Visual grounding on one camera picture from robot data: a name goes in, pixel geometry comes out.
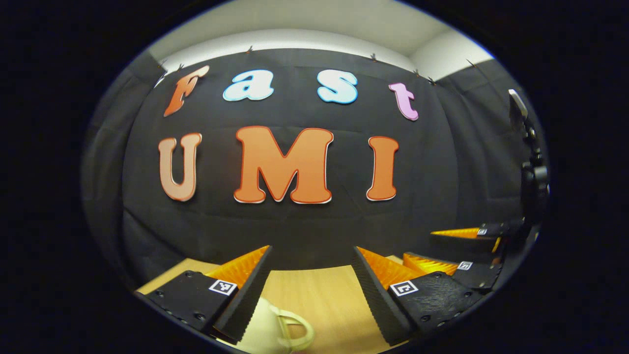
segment black fabric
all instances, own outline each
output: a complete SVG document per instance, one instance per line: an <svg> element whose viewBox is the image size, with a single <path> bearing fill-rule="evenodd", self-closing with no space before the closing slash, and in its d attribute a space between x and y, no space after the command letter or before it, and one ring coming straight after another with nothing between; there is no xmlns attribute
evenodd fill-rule
<svg viewBox="0 0 629 354"><path fill-rule="evenodd" d="M166 118L164 110L176 82L202 66L209 72ZM237 74L273 72L274 93L261 101L228 102L223 91ZM357 100L349 105L326 103L316 91L324 69L353 73ZM402 82L416 99L420 119L405 119L389 84ZM236 131L244 126L270 127L283 153L304 128L330 130L327 183L332 200L325 205L299 205L286 197L269 197L256 205L236 202L240 186L242 146ZM159 180L158 143L199 132L197 189L188 202L171 200ZM371 186L372 136L399 142L394 167L398 195L386 202L365 197ZM428 82L398 67L338 52L306 49L262 50L211 59L169 74L147 96L130 133L123 171L125 209L180 254L223 263L266 244L279 254L275 269L326 268L347 265L352 246L364 244L380 254L401 254L421 242L421 235L455 222L457 172L450 129ZM173 155L173 175L181 181L182 149ZM294 189L296 180L289 190ZM260 187L267 191L264 183ZM125 238L136 237L125 234ZM143 253L129 249L130 253Z"/></svg>
<svg viewBox="0 0 629 354"><path fill-rule="evenodd" d="M526 91L498 61L487 60L437 81L435 90L457 150L456 227L477 227L521 214L520 168L530 151L521 134L511 128L509 89L518 92L543 136ZM542 151L548 156L543 140Z"/></svg>
<svg viewBox="0 0 629 354"><path fill-rule="evenodd" d="M133 254L129 263L123 239L121 179L123 156L133 121L147 94L151 91L164 70L148 52L139 55L120 73L98 103L87 128L81 162L81 195L85 216L92 235L104 256L120 274L123 281L135 287L137 279L154 277L163 272L165 266L172 265L172 253L151 254L155 241L144 243L142 254ZM127 222L126 228L132 225ZM126 232L141 237L141 232ZM161 264L159 270L148 262Z"/></svg>
<svg viewBox="0 0 629 354"><path fill-rule="evenodd" d="M205 65L209 72L183 107L164 118L176 82ZM154 60L150 66L159 68ZM273 72L274 93L261 101L225 101L222 94L231 79L253 69ZM322 101L316 94L316 76L324 69L354 74L356 101ZM95 236L117 268L126 269L134 286L183 257L224 263L266 244L277 253L273 269L347 265L356 244L383 255L413 251L473 261L431 242L430 231L476 227L521 214L519 167L527 158L526 147L510 132L503 105L506 90L514 87L475 89L483 79L509 86L498 71L479 77L466 69L432 86L411 72L356 55L274 49L194 64L169 74L154 89L141 77L157 80L162 72L147 72L152 76L123 73L103 99L82 177ZM415 95L411 106L419 113L417 121L399 112L388 88L392 83L404 83ZM115 93L119 101L110 98ZM304 128L330 130L334 141L326 170L332 201L299 205L287 196L277 203L261 181L266 201L236 202L242 146L235 133L250 125L270 127L283 153ZM194 197L182 203L171 200L161 187L157 145L169 137L180 141L192 132L203 135L197 149L198 182ZM394 167L398 194L385 202L365 197L373 172L367 141L377 135L400 145ZM172 170L175 181L181 181L181 146L174 151Z"/></svg>

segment wooden surface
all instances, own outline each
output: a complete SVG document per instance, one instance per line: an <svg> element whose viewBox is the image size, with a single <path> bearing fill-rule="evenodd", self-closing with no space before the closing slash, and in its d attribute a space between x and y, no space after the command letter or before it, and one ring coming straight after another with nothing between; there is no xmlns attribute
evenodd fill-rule
<svg viewBox="0 0 629 354"><path fill-rule="evenodd" d="M387 257L395 262L402 260ZM218 265L186 259L138 291L147 294L183 271L206 273ZM376 354L391 347L384 341L351 266L316 270L272 270L262 297L294 312L314 328L314 341L304 354ZM291 336L302 335L290 326Z"/></svg>

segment mug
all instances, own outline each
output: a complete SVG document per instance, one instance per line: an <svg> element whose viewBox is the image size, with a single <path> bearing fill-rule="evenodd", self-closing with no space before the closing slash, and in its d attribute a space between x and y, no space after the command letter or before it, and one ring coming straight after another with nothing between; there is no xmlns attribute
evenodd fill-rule
<svg viewBox="0 0 629 354"><path fill-rule="evenodd" d="M306 334L301 338L291 338L289 324L304 326ZM290 354L306 349L314 338L315 331L305 319L290 311L278 309L261 297L242 340L235 345L218 338L216 340L250 354Z"/></svg>

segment white wall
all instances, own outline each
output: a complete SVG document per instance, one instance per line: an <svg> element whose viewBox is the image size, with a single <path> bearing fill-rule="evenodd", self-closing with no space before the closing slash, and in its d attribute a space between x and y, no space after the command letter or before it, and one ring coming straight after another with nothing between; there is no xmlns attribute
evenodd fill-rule
<svg viewBox="0 0 629 354"><path fill-rule="evenodd" d="M150 51L163 59L207 40L278 28L338 33L407 57L449 29L429 14L394 0L232 0L184 23L153 43Z"/></svg>
<svg viewBox="0 0 629 354"><path fill-rule="evenodd" d="M421 76L439 80L469 67L468 60L477 64L493 57L467 36L453 29L424 43L410 59Z"/></svg>
<svg viewBox="0 0 629 354"><path fill-rule="evenodd" d="M366 58L375 53L378 61L398 66L408 71L415 70L415 65L408 57L391 49L358 38L311 30L261 30L228 35L176 52L168 56L162 66L170 73L176 71L180 64L189 66L224 55L246 52L252 45L253 50L278 48L324 49L360 55Z"/></svg>

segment peach letter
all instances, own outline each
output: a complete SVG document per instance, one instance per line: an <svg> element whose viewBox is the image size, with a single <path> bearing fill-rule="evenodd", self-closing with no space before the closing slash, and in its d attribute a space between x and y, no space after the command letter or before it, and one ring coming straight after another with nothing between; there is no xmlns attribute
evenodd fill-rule
<svg viewBox="0 0 629 354"><path fill-rule="evenodd" d="M328 145L334 135L318 128L301 131L286 156L267 127L244 127L236 132L242 143L240 189L234 199L240 203L262 203L265 193L258 185L258 172L276 202L286 196L288 186L297 175L297 187L291 199L299 204L322 204L332 200L327 189L326 160Z"/></svg>
<svg viewBox="0 0 629 354"><path fill-rule="evenodd" d="M184 148L184 181L175 183L172 179L172 151L177 139L168 138L159 142L159 178L162 188L171 199L185 202L190 200L196 189L196 147L201 143L201 134L186 134L181 138Z"/></svg>
<svg viewBox="0 0 629 354"><path fill-rule="evenodd" d="M207 74L208 70L209 66L204 66L177 81L175 93L172 95L168 108L164 111L164 117L168 117L169 115L175 113L181 108L181 106L184 105L184 97L188 97L188 95L190 95L190 93L194 90L194 86L199 80L199 77L203 77Z"/></svg>
<svg viewBox="0 0 629 354"><path fill-rule="evenodd" d="M367 199L374 202L393 199L397 193L393 187L393 161L399 144L391 138L371 137L369 146L374 150L374 179Z"/></svg>

